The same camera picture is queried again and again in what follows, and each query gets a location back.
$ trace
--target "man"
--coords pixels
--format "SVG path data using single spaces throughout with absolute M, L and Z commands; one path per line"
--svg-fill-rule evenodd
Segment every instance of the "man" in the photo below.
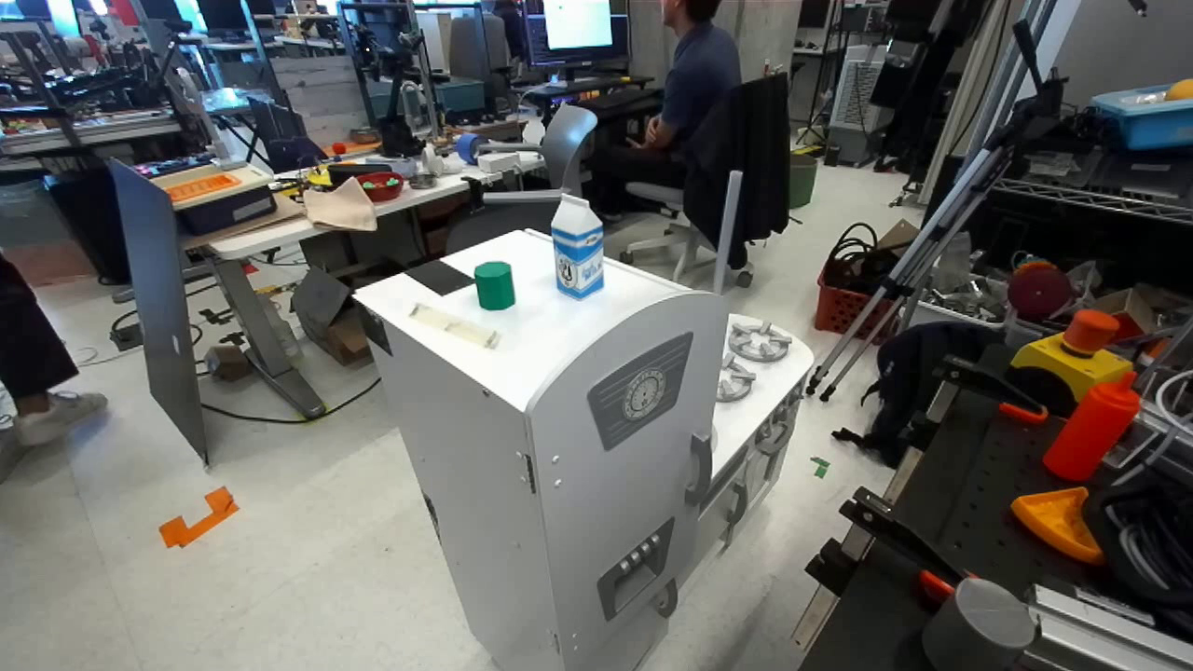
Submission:
M 45 321 L 30 283 L 0 257 L 0 384 L 15 403 L 15 447 L 63 440 L 78 421 L 104 414 L 104 395 L 52 395 L 78 369 Z
M 738 45 L 712 26 L 720 0 L 660 0 L 660 19 L 675 34 L 675 63 L 664 86 L 664 116 L 645 123 L 645 138 L 593 153 L 593 205 L 626 205 L 626 183 L 682 186 L 682 145 L 712 104 L 742 82 Z

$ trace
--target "gray floor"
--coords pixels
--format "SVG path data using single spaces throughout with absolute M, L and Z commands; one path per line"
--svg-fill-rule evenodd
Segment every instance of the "gray floor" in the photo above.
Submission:
M 824 354 L 835 339 L 809 324 L 816 268 L 854 220 L 917 220 L 887 209 L 898 186 L 898 175 L 820 171 L 802 227 L 757 250 L 757 283 L 734 294 L 738 309 Z M 295 272 L 261 272 L 257 283 L 287 283 Z M 82 362 L 71 388 L 104 391 L 112 418 L 67 447 L 26 455 L 0 481 L 0 667 L 492 667 L 470 637 L 380 391 L 309 429 L 213 418 L 216 455 L 205 470 L 153 406 L 142 354 L 104 343 L 119 313 L 112 298 L 93 283 L 41 298 Z M 306 365 L 324 399 L 373 380 L 373 369 L 339 369 L 313 347 Z M 790 630 L 813 596 L 802 567 L 843 533 L 835 507 L 857 485 L 884 488 L 891 477 L 828 436 L 839 425 L 865 429 L 857 391 L 869 380 L 865 358 L 831 406 L 802 406 L 775 492 L 682 585 L 649 671 L 798 664 Z M 205 395 L 242 414 L 287 414 L 261 384 Z M 168 552 L 157 526 L 198 518 L 201 496 L 220 485 L 242 511 Z

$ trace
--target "papers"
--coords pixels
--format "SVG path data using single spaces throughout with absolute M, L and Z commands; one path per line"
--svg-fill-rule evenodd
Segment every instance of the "papers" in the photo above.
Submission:
M 377 231 L 373 198 L 358 179 L 347 179 L 339 190 L 306 190 L 302 194 L 306 216 L 324 227 L 339 231 Z

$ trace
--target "tripod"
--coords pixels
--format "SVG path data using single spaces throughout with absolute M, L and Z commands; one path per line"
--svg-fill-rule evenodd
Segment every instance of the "tripod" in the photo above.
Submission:
M 898 257 L 891 276 L 876 287 L 876 294 L 865 302 L 865 309 L 854 317 L 846 336 L 831 347 L 831 354 L 813 369 L 809 395 L 831 377 L 835 362 L 846 358 L 846 365 L 828 380 L 824 403 L 835 395 L 835 388 L 850 377 L 850 369 L 861 362 L 865 347 L 876 343 L 876 336 L 898 317 L 902 306 L 913 302 L 917 287 L 928 280 L 936 257 L 951 246 L 958 231 L 966 231 L 969 216 L 980 209 L 995 179 L 1010 168 L 1014 149 L 1040 134 L 1040 127 L 1051 127 L 1048 119 L 1063 108 L 1063 78 L 1040 78 L 1036 63 L 1036 37 L 1029 22 L 1014 22 L 1018 52 L 1033 75 L 1036 97 L 1025 97 L 1014 104 L 1010 123 L 988 138 L 988 145 L 969 160 L 969 168 L 958 175 L 951 194 L 939 201 L 939 209 L 928 216 L 925 231 L 913 239 L 913 246 Z

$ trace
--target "keyboard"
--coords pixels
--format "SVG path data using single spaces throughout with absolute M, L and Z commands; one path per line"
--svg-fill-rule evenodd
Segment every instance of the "keyboard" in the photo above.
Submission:
M 582 108 L 604 116 L 652 116 L 664 108 L 664 89 L 611 89 L 604 97 L 578 101 Z

